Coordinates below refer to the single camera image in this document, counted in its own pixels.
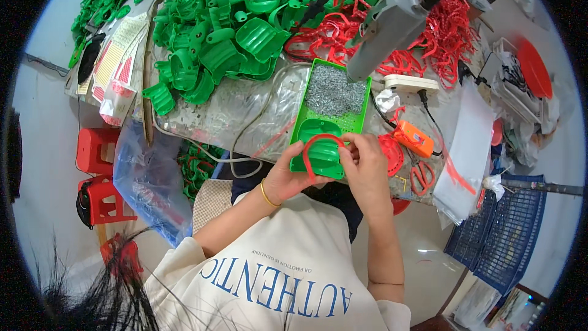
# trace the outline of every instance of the orange electronic device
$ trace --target orange electronic device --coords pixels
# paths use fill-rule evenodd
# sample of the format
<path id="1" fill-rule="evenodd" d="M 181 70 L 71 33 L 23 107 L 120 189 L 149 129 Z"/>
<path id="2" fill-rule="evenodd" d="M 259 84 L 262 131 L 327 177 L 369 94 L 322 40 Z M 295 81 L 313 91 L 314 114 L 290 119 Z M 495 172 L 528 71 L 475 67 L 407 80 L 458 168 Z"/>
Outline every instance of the orange electronic device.
<path id="1" fill-rule="evenodd" d="M 420 157 L 430 158 L 433 154 L 433 140 L 408 121 L 396 120 L 396 122 L 398 128 L 392 136 Z"/>

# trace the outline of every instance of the dark pants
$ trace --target dark pants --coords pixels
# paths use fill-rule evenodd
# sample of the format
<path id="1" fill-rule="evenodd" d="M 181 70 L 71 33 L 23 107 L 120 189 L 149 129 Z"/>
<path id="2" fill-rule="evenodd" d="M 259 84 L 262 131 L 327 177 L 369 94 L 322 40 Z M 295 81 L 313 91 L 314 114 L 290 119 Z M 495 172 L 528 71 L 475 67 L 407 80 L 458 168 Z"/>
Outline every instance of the dark pants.
<path id="1" fill-rule="evenodd" d="M 233 157 L 244 158 L 246 156 L 235 153 Z M 254 161 L 235 163 L 235 173 L 238 175 L 251 173 L 257 169 L 258 165 L 259 163 Z M 233 180 L 233 188 L 231 189 L 231 203 L 234 204 L 237 197 L 243 193 L 253 190 L 253 188 L 260 184 L 261 180 L 268 175 L 269 170 L 272 167 L 273 164 L 264 162 L 261 170 L 255 175 L 245 179 L 237 179 L 231 173 L 230 165 L 224 164 L 218 179 Z M 359 226 L 359 223 L 362 222 L 364 214 L 359 209 L 357 202 L 355 202 L 355 198 L 353 198 L 348 185 L 334 181 L 332 183 L 327 183 L 327 185 L 322 189 L 309 187 L 303 190 L 302 193 L 312 198 L 313 200 L 329 204 L 341 210 L 341 212 L 343 212 L 345 215 L 345 218 L 347 219 L 347 225 L 349 226 L 349 240 L 351 243 L 353 243 L 353 240 L 357 235 L 357 227 Z"/>

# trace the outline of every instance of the beige cushion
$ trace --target beige cushion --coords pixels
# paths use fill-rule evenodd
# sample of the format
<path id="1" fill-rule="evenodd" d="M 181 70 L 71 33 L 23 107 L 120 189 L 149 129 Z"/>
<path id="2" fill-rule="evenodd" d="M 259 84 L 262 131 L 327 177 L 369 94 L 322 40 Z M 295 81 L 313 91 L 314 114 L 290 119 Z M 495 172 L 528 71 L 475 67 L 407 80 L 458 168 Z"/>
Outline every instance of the beige cushion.
<path id="1" fill-rule="evenodd" d="M 193 233 L 231 207 L 232 180 L 208 179 L 194 199 Z"/>

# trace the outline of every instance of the hand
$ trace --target hand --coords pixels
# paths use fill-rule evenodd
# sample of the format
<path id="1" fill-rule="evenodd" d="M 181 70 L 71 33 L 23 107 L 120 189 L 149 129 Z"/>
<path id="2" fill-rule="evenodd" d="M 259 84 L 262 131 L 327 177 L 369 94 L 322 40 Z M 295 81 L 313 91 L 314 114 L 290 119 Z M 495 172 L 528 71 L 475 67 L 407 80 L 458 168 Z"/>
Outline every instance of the hand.
<path id="1" fill-rule="evenodd" d="M 263 181 L 263 191 L 271 203 L 280 205 L 312 185 L 308 173 L 292 173 L 290 171 L 290 160 L 298 156 L 303 149 L 304 143 L 302 141 L 288 146 Z M 334 179 L 317 175 L 315 184 L 330 181 L 334 181 Z"/>
<path id="2" fill-rule="evenodd" d="M 339 148 L 341 165 L 351 193 L 366 218 L 393 212 L 388 161 L 376 136 L 345 133 L 341 139 L 350 142 L 346 148 Z"/>

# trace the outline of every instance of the red scissors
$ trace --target red scissors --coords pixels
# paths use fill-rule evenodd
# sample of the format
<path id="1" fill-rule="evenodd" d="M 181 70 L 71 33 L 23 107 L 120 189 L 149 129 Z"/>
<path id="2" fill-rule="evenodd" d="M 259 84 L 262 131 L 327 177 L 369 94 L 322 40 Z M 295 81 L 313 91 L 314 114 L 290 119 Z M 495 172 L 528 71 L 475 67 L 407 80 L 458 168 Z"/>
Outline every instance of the red scissors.
<path id="1" fill-rule="evenodd" d="M 425 195 L 429 188 L 435 185 L 435 172 L 433 171 L 431 165 L 427 164 L 423 160 L 419 160 L 418 158 L 416 158 L 412 151 L 408 149 L 407 151 L 412 161 L 412 168 L 410 169 L 410 184 L 412 185 L 412 191 L 420 197 Z M 429 170 L 429 175 L 431 177 L 430 180 L 428 179 L 426 170 Z M 416 180 L 418 180 L 418 182 L 420 183 L 422 189 L 418 189 L 418 186 L 415 184 L 415 177 Z"/>

